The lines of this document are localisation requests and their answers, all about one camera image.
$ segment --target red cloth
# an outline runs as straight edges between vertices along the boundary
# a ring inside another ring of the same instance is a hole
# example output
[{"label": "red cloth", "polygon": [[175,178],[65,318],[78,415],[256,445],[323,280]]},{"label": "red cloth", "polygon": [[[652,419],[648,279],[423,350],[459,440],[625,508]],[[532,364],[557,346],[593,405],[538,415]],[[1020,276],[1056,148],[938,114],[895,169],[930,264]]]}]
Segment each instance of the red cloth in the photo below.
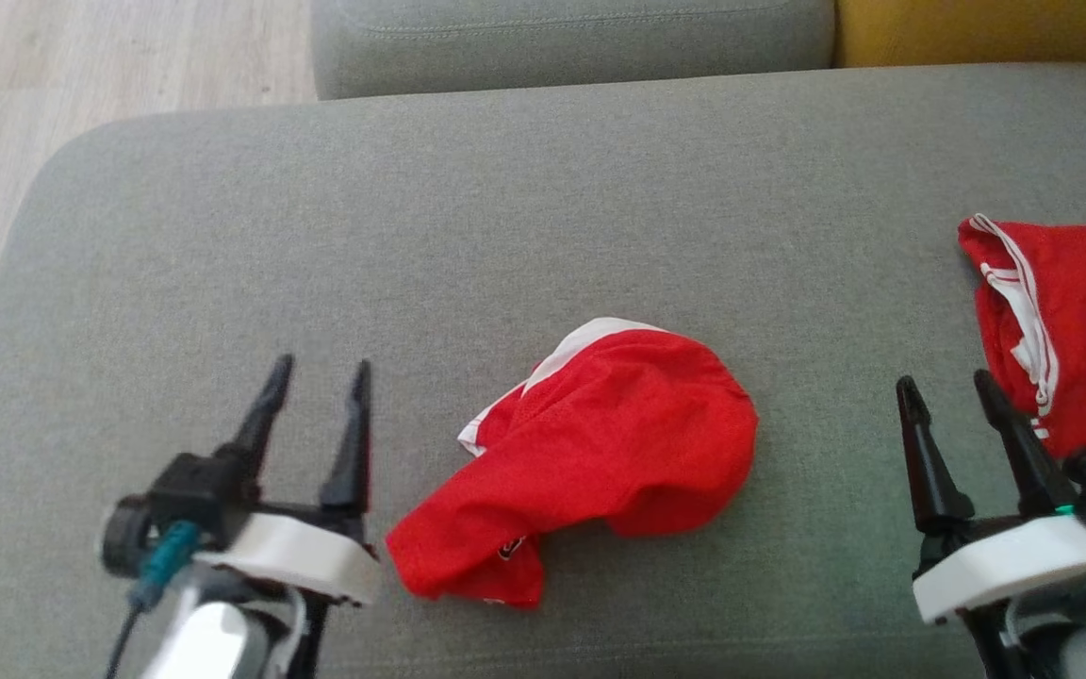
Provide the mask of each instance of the red cloth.
[{"label": "red cloth", "polygon": [[388,537],[405,588],[539,605],[539,537],[604,517],[620,536],[698,528],[748,476],[757,412],[705,345],[596,318],[471,420],[477,455]]},{"label": "red cloth", "polygon": [[1086,447],[1086,226],[974,215],[958,243],[987,282],[975,306],[997,382],[1052,456]]}]

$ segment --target robotic arm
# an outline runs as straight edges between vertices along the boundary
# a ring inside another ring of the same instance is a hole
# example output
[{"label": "robotic arm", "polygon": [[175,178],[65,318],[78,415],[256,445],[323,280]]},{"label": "robotic arm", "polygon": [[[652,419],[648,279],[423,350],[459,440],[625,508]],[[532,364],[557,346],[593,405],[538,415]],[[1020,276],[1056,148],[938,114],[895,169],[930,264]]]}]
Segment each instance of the robotic arm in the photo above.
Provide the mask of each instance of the robotic arm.
[{"label": "robotic arm", "polygon": [[258,485],[292,366],[290,355],[276,363],[232,441],[207,458],[177,455],[146,494],[119,500],[109,516],[103,567],[137,580],[109,678],[132,625],[173,579],[176,612],[146,679],[313,679],[329,609],[374,601],[380,569],[363,527],[370,365],[354,376],[341,447],[315,506],[264,503]]},{"label": "robotic arm", "polygon": [[917,529],[912,592],[924,623],[959,619],[988,679],[1086,679],[1086,451],[1063,469],[987,370],[975,388],[1003,439],[1016,516],[974,519],[930,431],[912,378],[896,386]]}]

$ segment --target wooden floor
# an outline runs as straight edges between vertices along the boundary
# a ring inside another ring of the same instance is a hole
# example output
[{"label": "wooden floor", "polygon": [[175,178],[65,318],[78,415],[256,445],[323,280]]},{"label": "wooden floor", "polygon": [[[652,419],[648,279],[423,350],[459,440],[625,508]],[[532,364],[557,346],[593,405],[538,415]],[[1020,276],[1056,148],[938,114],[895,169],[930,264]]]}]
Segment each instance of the wooden floor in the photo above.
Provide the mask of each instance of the wooden floor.
[{"label": "wooden floor", "polygon": [[315,100],[306,0],[0,0],[0,251],[58,147],[104,122]]}]

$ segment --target gray fabric surface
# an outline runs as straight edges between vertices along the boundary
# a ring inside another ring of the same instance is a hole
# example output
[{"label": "gray fabric surface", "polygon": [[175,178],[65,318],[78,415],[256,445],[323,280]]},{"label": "gray fabric surface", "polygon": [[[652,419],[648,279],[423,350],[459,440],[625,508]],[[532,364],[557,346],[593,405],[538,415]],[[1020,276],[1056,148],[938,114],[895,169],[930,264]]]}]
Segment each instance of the gray fabric surface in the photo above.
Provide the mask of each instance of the gray fabric surface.
[{"label": "gray fabric surface", "polygon": [[[1086,221],[1086,66],[849,70],[351,100],[109,125],[47,164],[0,267],[0,679],[94,676],[125,583],[104,507],[301,369],[273,499],[310,499],[375,361],[382,537],[454,438],[573,327],[710,345],[757,463],[700,532],[547,539],[538,613],[387,596],[320,676],[978,676],[919,624],[893,387],[958,482],[1012,511],[970,373],[958,221]],[[162,619],[129,654],[152,653]]]},{"label": "gray fabric surface", "polygon": [[320,99],[825,68],[832,0],[314,0]]}]

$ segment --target yellow cushion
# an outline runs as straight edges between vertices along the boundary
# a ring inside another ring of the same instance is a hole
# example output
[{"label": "yellow cushion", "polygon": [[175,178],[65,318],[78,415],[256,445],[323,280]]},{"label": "yellow cushion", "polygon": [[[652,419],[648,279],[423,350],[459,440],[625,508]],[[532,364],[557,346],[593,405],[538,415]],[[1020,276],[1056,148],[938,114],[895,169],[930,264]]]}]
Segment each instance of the yellow cushion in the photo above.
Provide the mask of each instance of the yellow cushion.
[{"label": "yellow cushion", "polygon": [[1086,61],[1086,0],[837,0],[836,65]]}]

